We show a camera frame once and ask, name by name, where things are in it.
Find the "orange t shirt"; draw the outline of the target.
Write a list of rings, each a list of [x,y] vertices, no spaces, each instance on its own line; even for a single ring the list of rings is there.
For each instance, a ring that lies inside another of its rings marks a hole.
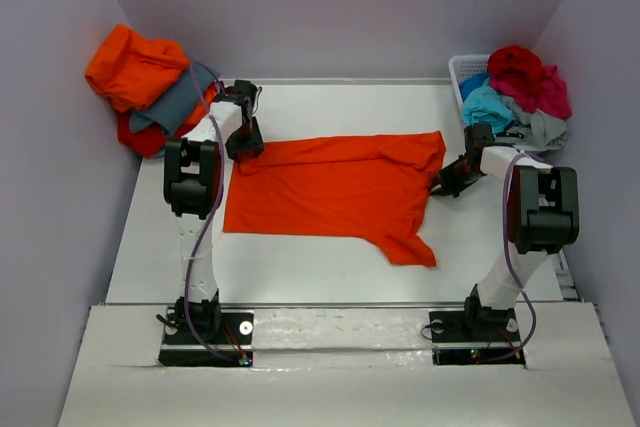
[[[268,142],[234,165],[223,230],[358,238],[394,265],[434,268],[419,231],[445,153],[438,131]]]

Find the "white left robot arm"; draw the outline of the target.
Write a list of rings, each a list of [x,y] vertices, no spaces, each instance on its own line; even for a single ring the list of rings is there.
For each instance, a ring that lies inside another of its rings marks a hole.
[[[264,141],[254,114],[260,93],[261,88],[248,80],[235,81],[214,102],[239,109],[236,130],[224,135],[216,120],[217,139],[171,138],[165,148],[163,195],[177,221],[182,265],[182,293],[165,321],[202,343],[219,335],[222,322],[211,227],[222,200],[225,158],[241,163],[263,153]]]

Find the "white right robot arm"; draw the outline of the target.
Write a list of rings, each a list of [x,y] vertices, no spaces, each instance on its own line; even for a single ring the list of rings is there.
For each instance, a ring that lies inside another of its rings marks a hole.
[[[502,183],[503,250],[457,311],[430,314],[435,342],[484,342],[501,330],[517,332],[515,306],[547,259],[579,235],[578,177],[515,147],[498,143],[486,123],[464,130],[465,153],[441,169],[430,193],[454,198],[483,177]]]

